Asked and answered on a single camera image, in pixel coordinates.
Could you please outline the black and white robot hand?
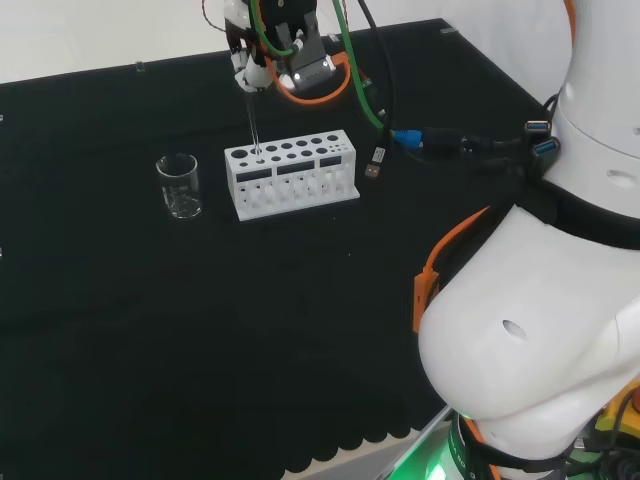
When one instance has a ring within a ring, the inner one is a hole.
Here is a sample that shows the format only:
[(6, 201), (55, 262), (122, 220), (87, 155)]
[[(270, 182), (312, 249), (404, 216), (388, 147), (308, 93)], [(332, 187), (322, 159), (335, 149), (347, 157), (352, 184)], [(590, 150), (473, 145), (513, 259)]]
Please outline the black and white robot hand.
[(248, 1), (225, 0), (224, 20), (234, 78), (245, 92), (267, 89), (272, 78), (251, 17)]

